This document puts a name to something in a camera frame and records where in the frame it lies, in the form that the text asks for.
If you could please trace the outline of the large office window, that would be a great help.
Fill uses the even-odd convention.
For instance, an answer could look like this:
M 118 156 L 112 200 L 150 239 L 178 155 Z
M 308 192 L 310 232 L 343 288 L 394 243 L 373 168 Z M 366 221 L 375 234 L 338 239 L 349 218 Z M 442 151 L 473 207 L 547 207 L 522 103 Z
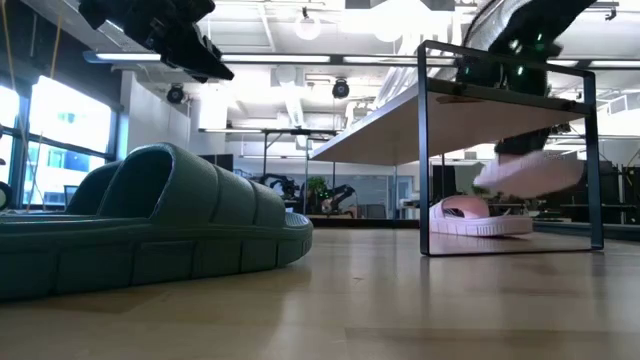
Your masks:
M 11 207 L 58 210 L 64 186 L 79 186 L 110 160 L 116 113 L 42 76 L 25 96 L 0 85 L 0 181 Z

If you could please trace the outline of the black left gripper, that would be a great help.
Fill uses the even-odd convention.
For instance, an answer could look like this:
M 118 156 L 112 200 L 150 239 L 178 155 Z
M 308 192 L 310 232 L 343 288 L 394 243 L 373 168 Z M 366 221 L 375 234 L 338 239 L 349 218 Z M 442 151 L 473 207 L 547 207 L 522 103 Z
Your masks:
M 109 21 L 161 61 L 200 83 L 232 80 L 222 52 L 197 23 L 215 9 L 212 0 L 79 0 L 78 11 L 97 30 Z

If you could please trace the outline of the background potted green plant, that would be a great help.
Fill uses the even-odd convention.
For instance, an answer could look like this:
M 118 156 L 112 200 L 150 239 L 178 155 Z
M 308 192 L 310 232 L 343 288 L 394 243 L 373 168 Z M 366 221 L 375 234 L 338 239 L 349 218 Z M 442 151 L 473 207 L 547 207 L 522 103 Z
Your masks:
M 308 179 L 308 195 L 314 199 L 326 199 L 328 197 L 328 186 L 326 179 L 322 176 L 314 176 Z

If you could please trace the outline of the wooden shelf black metal frame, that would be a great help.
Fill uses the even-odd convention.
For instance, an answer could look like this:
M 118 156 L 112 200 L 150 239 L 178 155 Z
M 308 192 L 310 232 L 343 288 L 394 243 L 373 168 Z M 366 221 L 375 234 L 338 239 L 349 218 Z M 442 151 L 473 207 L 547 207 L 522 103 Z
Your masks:
M 521 66 L 579 77 L 580 102 L 549 98 L 505 89 L 432 79 L 429 50 L 441 50 L 484 62 Z M 432 257 L 430 239 L 429 173 L 433 156 L 481 143 L 528 133 L 540 128 L 582 119 L 587 152 L 589 250 L 603 249 L 596 76 L 584 68 L 524 60 L 451 44 L 423 41 L 417 48 L 417 83 L 381 108 L 350 126 L 316 149 L 314 161 L 396 166 L 419 164 L 420 251 Z

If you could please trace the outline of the long ceiling light strip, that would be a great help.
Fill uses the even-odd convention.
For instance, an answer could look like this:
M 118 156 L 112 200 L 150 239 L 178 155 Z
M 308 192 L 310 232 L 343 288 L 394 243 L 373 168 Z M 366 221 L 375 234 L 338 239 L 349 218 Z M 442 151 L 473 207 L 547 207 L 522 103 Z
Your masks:
M 328 55 L 287 55 L 287 54 L 224 54 L 222 59 L 229 63 L 329 63 Z
M 95 51 L 85 51 L 84 59 L 89 63 L 150 63 L 159 62 L 161 57 L 154 53 L 101 53 Z

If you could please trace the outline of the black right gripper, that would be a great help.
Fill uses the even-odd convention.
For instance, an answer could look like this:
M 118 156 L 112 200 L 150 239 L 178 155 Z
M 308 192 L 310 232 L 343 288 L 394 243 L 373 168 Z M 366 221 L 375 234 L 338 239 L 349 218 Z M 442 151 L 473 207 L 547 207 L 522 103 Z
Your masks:
M 458 58 L 455 64 L 456 82 L 532 95 L 548 94 L 548 79 L 544 70 L 470 56 Z M 550 128 L 544 128 L 502 139 L 495 145 L 495 153 L 526 155 L 542 150 L 550 133 Z

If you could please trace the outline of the pink rubber slide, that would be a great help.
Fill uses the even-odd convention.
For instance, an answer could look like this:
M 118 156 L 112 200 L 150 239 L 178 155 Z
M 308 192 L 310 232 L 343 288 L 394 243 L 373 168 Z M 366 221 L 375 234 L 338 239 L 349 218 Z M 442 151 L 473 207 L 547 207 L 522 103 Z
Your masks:
M 583 173 L 583 162 L 569 155 L 545 151 L 525 155 L 499 154 L 483 167 L 473 185 L 528 199 L 574 186 Z
M 512 236 L 531 233 L 533 221 L 524 215 L 492 216 L 481 197 L 455 195 L 429 208 L 429 229 L 433 233 L 458 236 Z

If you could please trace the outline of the background black monitor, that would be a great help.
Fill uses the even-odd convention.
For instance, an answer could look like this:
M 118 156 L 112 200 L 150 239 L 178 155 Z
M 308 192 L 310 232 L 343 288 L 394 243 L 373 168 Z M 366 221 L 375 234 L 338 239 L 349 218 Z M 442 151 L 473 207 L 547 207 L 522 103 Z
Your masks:
M 227 171 L 234 171 L 234 156 L 232 154 L 201 155 L 201 158 Z

